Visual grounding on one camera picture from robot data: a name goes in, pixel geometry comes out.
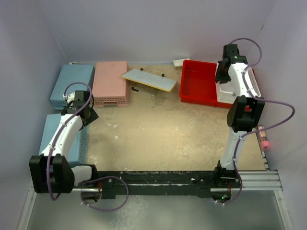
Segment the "large pink basket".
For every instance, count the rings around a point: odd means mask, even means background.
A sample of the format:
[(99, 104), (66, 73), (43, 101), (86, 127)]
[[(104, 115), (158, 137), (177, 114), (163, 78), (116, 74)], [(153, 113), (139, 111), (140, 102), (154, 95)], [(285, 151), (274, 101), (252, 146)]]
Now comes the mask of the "large pink basket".
[(126, 61), (96, 63), (92, 88), (95, 106), (129, 104), (129, 84), (122, 77), (128, 69)]

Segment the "white perforated basket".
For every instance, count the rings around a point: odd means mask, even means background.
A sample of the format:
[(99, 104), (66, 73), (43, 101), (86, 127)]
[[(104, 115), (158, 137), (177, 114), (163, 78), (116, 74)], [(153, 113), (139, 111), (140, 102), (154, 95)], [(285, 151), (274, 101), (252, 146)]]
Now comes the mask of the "white perforated basket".
[(233, 104), (237, 96), (251, 97), (248, 93), (251, 91), (253, 96), (261, 97), (254, 71), (252, 67), (247, 70), (236, 68), (235, 65), (229, 68), (231, 81), (228, 83), (216, 83), (217, 102)]

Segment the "small blue perforated basket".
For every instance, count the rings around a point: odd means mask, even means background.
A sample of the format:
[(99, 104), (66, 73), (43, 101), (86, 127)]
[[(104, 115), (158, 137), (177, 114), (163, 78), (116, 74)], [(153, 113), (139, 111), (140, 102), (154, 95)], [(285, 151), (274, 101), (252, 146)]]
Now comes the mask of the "small blue perforated basket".
[[(61, 114), (47, 115), (38, 155), (48, 156), (54, 136), (68, 118), (69, 115), (64, 116), (64, 118), (61, 118)], [(77, 131), (78, 124), (76, 117), (70, 121), (61, 132), (56, 142), (56, 149), (52, 152), (53, 156), (57, 153), (65, 156), (71, 167), (86, 164), (87, 159), (89, 128), (85, 127)]]

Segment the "large blue basket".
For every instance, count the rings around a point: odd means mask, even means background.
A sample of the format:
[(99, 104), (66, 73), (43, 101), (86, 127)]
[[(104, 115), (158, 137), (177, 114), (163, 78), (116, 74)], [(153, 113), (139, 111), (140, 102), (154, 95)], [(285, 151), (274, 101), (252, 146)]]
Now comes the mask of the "large blue basket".
[(63, 65), (57, 82), (50, 97), (50, 101), (56, 110), (62, 110), (66, 105), (63, 98), (64, 91), (71, 83), (83, 82), (89, 87), (93, 87), (94, 66), (80, 64)]

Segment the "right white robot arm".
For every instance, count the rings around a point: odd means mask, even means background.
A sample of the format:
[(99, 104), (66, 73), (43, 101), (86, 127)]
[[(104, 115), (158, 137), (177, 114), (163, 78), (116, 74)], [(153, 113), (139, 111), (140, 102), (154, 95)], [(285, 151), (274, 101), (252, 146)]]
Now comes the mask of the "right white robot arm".
[(223, 57), (217, 65), (215, 82), (218, 101), (223, 102), (226, 96), (231, 96), (233, 100), (226, 119), (229, 127), (226, 149), (213, 176), (217, 187), (225, 187), (238, 180), (235, 167), (246, 140), (245, 134), (257, 127), (265, 103), (257, 101), (261, 93), (253, 70), (236, 44), (223, 47)]

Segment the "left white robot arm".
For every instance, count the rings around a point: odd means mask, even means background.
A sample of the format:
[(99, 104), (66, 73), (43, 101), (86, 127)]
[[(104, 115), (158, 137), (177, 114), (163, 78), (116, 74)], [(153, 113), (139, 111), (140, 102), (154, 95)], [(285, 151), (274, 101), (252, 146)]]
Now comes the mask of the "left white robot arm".
[(45, 149), (29, 160), (30, 174), (37, 193), (70, 193), (75, 185), (97, 186), (99, 177), (93, 165), (71, 167), (67, 161), (77, 134), (98, 118), (89, 91), (75, 91), (67, 96), (59, 125)]

